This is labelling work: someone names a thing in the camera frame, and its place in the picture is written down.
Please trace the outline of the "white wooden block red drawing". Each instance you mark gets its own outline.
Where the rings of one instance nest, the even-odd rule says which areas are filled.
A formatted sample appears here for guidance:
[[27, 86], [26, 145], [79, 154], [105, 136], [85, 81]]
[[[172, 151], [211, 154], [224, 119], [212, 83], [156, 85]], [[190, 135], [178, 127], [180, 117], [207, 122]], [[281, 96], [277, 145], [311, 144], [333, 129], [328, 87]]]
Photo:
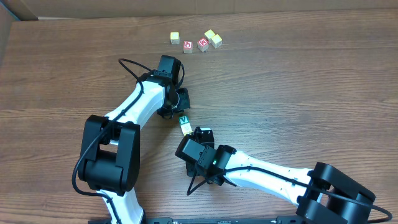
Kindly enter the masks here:
[[192, 133], [192, 127], [190, 123], [181, 124], [180, 127], [184, 136]]

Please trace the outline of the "red wooden block letter E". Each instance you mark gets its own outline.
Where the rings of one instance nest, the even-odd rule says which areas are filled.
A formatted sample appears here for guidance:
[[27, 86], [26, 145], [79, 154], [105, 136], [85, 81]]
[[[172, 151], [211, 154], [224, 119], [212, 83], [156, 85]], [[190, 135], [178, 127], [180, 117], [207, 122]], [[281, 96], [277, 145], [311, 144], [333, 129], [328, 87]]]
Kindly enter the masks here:
[[209, 42], [206, 38], [201, 38], [200, 40], [197, 41], [197, 47], [201, 52], [205, 52], [209, 48]]

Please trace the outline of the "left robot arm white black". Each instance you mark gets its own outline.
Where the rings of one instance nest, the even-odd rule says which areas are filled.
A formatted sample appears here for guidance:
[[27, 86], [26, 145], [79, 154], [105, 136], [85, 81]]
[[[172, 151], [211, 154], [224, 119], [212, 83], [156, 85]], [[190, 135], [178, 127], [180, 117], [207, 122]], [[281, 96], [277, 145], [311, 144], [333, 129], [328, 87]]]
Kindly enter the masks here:
[[85, 121], [80, 158], [72, 172], [74, 190], [101, 197], [111, 215], [107, 223], [145, 223], [134, 186], [140, 170], [140, 133], [157, 113], [164, 119], [190, 108], [182, 87], [185, 69], [175, 57], [162, 55], [156, 69], [136, 77], [134, 91], [104, 116]]

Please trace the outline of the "white wooden block green side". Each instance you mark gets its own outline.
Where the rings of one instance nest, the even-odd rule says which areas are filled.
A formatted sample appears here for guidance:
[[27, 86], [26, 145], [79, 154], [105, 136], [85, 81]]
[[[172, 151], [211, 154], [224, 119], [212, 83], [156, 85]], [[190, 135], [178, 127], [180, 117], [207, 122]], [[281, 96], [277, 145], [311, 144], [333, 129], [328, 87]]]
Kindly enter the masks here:
[[186, 115], [179, 117], [178, 120], [181, 126], [189, 123], [189, 118]]

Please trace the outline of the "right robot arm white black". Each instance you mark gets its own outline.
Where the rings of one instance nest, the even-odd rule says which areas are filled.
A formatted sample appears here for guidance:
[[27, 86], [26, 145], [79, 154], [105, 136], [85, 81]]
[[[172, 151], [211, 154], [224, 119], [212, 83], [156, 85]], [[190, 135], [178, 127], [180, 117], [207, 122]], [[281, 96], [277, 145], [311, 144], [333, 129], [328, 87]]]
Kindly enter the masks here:
[[307, 223], [367, 223], [376, 196], [337, 168], [317, 162], [314, 169], [289, 168], [255, 159], [228, 145], [214, 147], [213, 131], [196, 128], [175, 155], [191, 178], [258, 189], [297, 207]]

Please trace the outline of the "red wooden block letter O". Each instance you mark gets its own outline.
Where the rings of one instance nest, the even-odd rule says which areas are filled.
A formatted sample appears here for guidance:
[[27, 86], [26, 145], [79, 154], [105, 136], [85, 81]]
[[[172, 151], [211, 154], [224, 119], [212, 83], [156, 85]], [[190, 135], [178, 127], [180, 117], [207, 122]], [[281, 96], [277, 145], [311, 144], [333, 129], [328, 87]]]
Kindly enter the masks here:
[[185, 41], [183, 43], [183, 52], [185, 54], [192, 54], [193, 53], [193, 42]]

